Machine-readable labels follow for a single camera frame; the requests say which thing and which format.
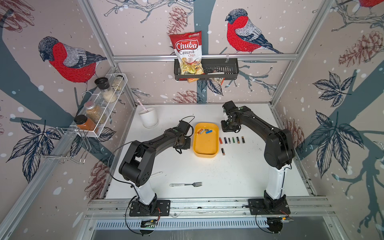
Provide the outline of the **silver lid spice jar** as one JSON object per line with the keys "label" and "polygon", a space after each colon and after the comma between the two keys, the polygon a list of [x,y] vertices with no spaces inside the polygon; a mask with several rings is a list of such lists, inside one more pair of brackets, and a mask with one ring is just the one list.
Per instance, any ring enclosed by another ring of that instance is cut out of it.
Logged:
{"label": "silver lid spice jar", "polygon": [[95,124],[104,124],[107,120],[104,110],[95,102],[88,101],[84,104],[88,118],[90,118]]}

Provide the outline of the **metal fork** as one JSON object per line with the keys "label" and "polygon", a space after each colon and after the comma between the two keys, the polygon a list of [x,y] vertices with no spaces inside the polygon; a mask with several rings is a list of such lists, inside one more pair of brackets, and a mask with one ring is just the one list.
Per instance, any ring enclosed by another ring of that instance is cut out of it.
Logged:
{"label": "metal fork", "polygon": [[202,182],[195,182],[192,184],[170,184],[170,187],[185,187],[185,186],[193,186],[193,187],[201,187],[203,185]]}

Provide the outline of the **pale spice jar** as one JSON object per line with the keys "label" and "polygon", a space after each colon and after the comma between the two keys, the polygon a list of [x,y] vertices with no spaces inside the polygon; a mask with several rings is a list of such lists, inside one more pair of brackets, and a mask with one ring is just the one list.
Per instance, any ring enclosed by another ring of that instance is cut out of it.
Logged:
{"label": "pale spice jar", "polygon": [[124,83],[124,76],[117,75],[112,82],[112,88],[115,91],[121,91],[124,88]]}

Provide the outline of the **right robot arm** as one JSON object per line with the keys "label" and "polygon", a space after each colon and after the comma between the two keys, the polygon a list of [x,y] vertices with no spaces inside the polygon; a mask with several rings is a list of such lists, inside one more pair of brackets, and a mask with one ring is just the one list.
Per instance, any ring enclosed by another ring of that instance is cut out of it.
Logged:
{"label": "right robot arm", "polygon": [[244,125],[261,137],[266,146],[264,158],[270,166],[269,180],[264,191],[264,209],[271,212],[286,202],[284,183],[287,170],[295,157],[293,137],[289,130],[274,127],[246,106],[237,107],[233,101],[223,104],[228,119],[221,121],[223,132],[238,133]]}

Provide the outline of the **red Chuba cassava chips bag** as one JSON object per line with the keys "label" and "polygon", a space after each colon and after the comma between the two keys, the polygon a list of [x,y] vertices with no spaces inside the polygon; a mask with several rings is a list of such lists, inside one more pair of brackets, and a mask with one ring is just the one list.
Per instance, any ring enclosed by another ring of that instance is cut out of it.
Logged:
{"label": "red Chuba cassava chips bag", "polygon": [[202,75],[202,32],[170,35],[180,75]]}

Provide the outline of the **black wall basket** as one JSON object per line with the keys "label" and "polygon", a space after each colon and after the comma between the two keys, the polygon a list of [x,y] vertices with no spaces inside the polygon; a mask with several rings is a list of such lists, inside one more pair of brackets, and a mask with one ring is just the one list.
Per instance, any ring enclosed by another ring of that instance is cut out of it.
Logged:
{"label": "black wall basket", "polygon": [[238,59],[202,59],[203,74],[191,75],[181,74],[179,61],[175,60],[174,75],[177,81],[187,79],[209,80],[212,78],[224,78],[225,80],[236,80],[239,74]]}

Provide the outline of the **yellow plastic storage box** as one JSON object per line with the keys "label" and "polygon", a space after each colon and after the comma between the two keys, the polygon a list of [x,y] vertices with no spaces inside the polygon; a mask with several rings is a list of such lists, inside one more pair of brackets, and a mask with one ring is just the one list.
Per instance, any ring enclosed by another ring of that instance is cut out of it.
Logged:
{"label": "yellow plastic storage box", "polygon": [[194,131],[193,151],[200,158],[214,158],[219,153],[219,127],[213,123],[197,123]]}

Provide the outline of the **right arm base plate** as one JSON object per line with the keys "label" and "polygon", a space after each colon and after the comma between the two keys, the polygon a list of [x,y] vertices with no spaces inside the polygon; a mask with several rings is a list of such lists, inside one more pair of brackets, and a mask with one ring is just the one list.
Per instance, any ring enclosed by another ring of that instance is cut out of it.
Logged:
{"label": "right arm base plate", "polygon": [[248,199],[251,215],[290,215],[291,210],[285,198]]}

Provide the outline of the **orange spice jar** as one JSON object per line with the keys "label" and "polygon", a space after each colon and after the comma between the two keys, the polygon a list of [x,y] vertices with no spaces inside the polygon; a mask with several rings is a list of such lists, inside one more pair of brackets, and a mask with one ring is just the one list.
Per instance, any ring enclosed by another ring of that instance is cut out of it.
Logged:
{"label": "orange spice jar", "polygon": [[96,124],[85,115],[77,115],[74,122],[81,130],[93,131],[96,128]]}

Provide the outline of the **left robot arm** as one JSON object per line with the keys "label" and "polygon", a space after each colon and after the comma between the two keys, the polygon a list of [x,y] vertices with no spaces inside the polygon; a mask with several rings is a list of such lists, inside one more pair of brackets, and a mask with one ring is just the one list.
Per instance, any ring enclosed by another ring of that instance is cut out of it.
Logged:
{"label": "left robot arm", "polygon": [[140,205],[150,212],[157,204],[157,195],[149,183],[155,158],[168,148],[179,154],[190,149],[190,129],[193,129],[190,123],[180,120],[176,127],[165,130],[159,137],[145,142],[133,141],[119,166],[119,173],[134,185]]}

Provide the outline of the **black lid spice jar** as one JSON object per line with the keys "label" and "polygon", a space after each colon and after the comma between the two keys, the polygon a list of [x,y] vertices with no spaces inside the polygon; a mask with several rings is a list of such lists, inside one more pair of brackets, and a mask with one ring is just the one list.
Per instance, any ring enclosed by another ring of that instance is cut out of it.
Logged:
{"label": "black lid spice jar", "polygon": [[118,100],[115,90],[110,87],[108,78],[97,78],[95,84],[101,90],[101,95],[106,103],[110,104]]}

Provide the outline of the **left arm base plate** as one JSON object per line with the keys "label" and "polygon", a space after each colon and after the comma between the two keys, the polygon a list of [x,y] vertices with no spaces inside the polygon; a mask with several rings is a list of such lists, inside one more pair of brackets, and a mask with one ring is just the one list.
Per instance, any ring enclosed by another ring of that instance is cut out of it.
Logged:
{"label": "left arm base plate", "polygon": [[149,217],[149,216],[169,216],[170,200],[156,200],[149,205],[144,205],[138,200],[134,200],[129,207],[130,217]]}

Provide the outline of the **white ceramic cup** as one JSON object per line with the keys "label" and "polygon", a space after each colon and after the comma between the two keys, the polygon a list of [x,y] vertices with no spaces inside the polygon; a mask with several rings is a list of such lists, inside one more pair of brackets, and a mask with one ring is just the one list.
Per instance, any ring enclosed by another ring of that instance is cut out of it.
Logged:
{"label": "white ceramic cup", "polygon": [[143,126],[147,129],[155,128],[159,124],[157,111],[155,108],[147,108],[139,112]]}

